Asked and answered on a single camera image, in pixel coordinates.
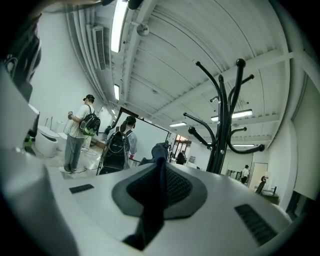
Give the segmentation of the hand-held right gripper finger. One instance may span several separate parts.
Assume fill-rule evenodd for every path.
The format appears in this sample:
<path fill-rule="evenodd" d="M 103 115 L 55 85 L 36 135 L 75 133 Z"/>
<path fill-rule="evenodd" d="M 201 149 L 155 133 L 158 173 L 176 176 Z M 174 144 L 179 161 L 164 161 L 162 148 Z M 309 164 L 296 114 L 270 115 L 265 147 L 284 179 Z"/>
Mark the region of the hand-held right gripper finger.
<path fill-rule="evenodd" d="M 164 225 L 164 210 L 167 207 L 167 181 L 165 158 L 155 160 L 156 166 L 142 181 L 129 191 L 143 205 L 143 212 L 133 234 L 123 242 L 140 251 L 155 238 Z"/>

